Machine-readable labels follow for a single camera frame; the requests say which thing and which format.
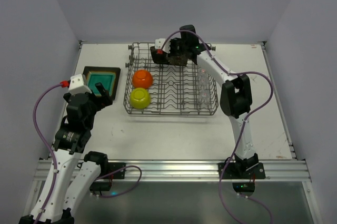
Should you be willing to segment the teal glazed square plate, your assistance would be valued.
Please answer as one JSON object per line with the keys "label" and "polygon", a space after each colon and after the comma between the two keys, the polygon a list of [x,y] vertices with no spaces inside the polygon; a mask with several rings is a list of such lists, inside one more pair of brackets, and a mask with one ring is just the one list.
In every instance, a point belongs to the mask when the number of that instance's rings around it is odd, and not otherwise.
{"label": "teal glazed square plate", "polygon": [[119,67],[99,67],[85,66],[83,74],[86,77],[88,87],[96,96],[101,96],[96,83],[101,83],[109,93],[112,100],[115,100],[121,69]]}

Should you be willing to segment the black floral square plate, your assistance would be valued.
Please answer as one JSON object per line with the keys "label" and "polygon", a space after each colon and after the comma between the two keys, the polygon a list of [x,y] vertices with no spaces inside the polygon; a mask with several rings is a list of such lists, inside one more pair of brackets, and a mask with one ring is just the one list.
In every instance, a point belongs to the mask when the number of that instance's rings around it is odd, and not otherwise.
{"label": "black floral square plate", "polygon": [[154,63],[174,66],[187,66],[188,61],[196,62],[196,56],[185,49],[171,49],[169,53],[161,51],[154,46],[150,47],[151,57]]}

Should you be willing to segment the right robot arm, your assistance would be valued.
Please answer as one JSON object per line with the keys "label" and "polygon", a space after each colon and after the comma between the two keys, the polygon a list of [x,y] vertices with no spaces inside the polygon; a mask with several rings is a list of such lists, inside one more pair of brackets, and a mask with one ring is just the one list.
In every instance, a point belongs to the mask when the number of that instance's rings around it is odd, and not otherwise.
{"label": "right robot arm", "polygon": [[170,59],[181,57],[191,60],[217,82],[221,88],[220,107],[230,119],[235,147],[232,154],[219,167],[219,177],[223,179],[247,179],[259,165],[250,129],[250,116],[253,103],[248,72],[235,73],[222,63],[211,51],[193,25],[187,25],[178,31],[179,38],[170,35],[161,45],[161,50]]}

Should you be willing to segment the orange bowl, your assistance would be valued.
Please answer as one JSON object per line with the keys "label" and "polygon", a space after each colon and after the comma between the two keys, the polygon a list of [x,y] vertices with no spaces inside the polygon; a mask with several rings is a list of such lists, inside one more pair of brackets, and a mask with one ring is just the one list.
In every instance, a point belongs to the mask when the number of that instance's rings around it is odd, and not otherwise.
{"label": "orange bowl", "polygon": [[149,89],[153,85],[153,77],[147,70],[137,70],[132,76],[132,84],[135,88]]}

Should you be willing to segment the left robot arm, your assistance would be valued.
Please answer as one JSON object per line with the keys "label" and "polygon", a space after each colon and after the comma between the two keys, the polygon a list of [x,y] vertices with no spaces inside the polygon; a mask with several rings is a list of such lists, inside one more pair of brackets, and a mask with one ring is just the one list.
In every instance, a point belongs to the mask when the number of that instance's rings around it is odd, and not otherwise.
{"label": "left robot arm", "polygon": [[82,90],[72,90],[74,81],[59,85],[67,87],[64,94],[67,116],[55,134],[55,142],[48,146],[52,164],[44,187],[31,213],[21,217],[20,223],[74,223],[74,216],[94,180],[108,171],[107,155],[84,149],[91,137],[96,113],[112,105],[108,90],[102,83],[95,87],[96,96],[86,84]]}

